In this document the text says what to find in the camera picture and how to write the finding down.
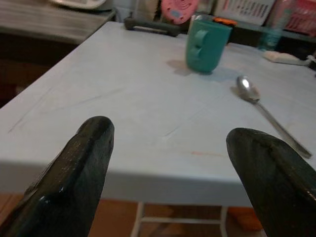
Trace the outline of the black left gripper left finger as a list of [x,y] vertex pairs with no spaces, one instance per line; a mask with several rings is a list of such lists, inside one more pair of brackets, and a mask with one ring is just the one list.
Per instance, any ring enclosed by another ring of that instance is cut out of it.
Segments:
[[87,119],[0,227],[3,237],[86,237],[114,148],[105,116]]

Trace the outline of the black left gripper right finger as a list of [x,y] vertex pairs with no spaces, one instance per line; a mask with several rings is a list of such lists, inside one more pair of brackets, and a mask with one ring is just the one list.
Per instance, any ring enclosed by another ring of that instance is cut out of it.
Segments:
[[316,235],[316,171],[284,141],[250,128],[226,138],[230,161],[268,237]]

